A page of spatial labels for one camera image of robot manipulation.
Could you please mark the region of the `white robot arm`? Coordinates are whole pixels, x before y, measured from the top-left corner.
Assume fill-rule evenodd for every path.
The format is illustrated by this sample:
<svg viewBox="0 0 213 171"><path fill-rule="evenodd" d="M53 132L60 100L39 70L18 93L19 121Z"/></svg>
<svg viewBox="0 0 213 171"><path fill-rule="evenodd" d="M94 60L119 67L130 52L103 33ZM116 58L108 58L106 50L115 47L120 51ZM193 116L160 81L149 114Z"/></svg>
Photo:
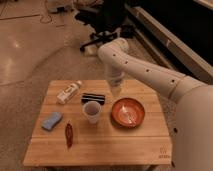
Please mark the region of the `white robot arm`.
<svg viewBox="0 0 213 171"><path fill-rule="evenodd" d="M98 49L109 85L125 73L176 104L171 171L213 171L213 85L186 74L139 60L117 38Z"/></svg>

